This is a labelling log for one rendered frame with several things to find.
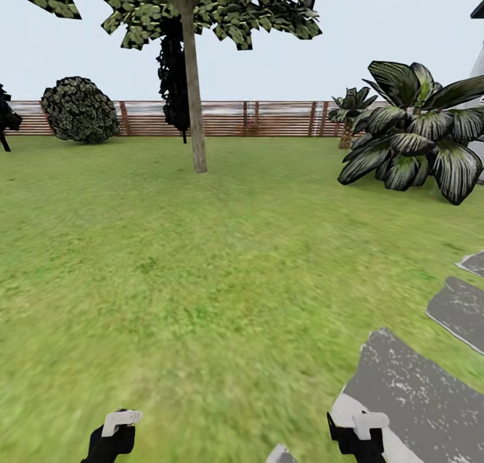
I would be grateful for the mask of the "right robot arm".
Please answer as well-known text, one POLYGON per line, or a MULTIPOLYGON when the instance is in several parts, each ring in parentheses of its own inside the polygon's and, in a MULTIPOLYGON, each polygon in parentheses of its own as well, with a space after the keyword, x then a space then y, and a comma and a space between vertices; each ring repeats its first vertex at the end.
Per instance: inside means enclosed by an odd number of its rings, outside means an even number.
POLYGON ((383 458, 384 441, 382 428, 389 426, 389 418, 385 413, 353 414, 355 427, 344 429, 335 426, 333 419, 329 419, 331 439, 338 441, 339 450, 344 454, 355 455, 358 463, 387 463, 383 458))

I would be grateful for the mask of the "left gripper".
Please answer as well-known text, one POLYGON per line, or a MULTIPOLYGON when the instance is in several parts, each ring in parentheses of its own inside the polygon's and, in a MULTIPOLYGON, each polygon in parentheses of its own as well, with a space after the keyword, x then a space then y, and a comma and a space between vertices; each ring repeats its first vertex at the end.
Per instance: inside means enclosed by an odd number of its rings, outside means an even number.
POLYGON ((134 448, 135 426, 120 426, 117 433, 110 437, 102 437, 103 429, 95 429, 90 436, 89 453, 105 450, 110 456, 110 463, 114 463, 118 454, 129 454, 134 448))

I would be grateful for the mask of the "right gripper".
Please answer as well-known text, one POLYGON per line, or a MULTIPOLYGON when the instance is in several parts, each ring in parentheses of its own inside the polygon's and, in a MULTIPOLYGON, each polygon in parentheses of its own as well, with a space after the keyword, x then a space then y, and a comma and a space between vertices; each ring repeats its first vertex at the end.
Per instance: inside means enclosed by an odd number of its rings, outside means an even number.
POLYGON ((371 458, 371 456, 378 456, 378 458, 383 459, 384 441, 382 440, 382 431, 379 428, 369 429, 370 440, 360 440, 353 427, 345 427, 344 429, 336 427, 333 419, 329 419, 329 429, 331 439, 338 441, 339 450, 343 455, 355 455, 358 463, 366 463, 366 459, 371 458))

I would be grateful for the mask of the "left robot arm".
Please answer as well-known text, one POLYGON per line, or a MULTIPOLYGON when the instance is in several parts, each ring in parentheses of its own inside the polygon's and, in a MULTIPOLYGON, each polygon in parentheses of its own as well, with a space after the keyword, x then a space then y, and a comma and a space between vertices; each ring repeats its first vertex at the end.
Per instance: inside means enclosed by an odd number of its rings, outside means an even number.
POLYGON ((108 414, 104 426, 93 430, 88 457, 80 463, 114 463, 118 454, 131 453, 135 438, 132 424, 142 417, 142 411, 121 410, 108 414))

